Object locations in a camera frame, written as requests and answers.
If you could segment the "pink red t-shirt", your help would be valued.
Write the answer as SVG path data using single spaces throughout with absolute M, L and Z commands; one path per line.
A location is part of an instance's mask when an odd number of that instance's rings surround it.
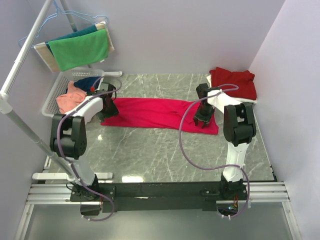
M 184 113 L 188 111 L 182 131 L 188 133 L 217 135 L 219 127 L 212 118 L 210 123 L 201 127 L 195 125 L 193 117 L 199 103 L 191 106 L 191 101 L 167 98 L 121 97 L 115 100 L 119 114 L 105 118 L 101 125 L 129 128 L 158 128 L 178 130 Z

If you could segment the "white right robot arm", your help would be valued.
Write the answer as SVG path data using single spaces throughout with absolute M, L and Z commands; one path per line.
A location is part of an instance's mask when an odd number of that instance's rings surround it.
M 223 135 L 227 141 L 226 165 L 219 182 L 219 194 L 225 200 L 235 199 L 246 194 L 243 184 L 247 149 L 257 133 L 253 107 L 250 103 L 240 102 L 223 93 L 218 87 L 209 87 L 201 83 L 196 87 L 201 100 L 193 122 L 203 123 L 206 128 L 211 122 L 215 110 L 223 113 Z

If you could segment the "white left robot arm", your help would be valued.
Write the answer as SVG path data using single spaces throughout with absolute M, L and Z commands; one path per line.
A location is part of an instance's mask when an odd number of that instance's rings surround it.
M 97 175 L 89 163 L 81 159 L 87 149 L 86 123 L 98 113 L 105 117 L 119 113 L 112 99 L 118 90 L 112 84 L 107 90 L 92 86 L 90 94 L 80 104 L 65 113 L 55 114 L 52 119 L 50 149 L 68 163 L 73 176 L 70 183 L 75 192 L 88 201 L 110 198 L 100 192 Z

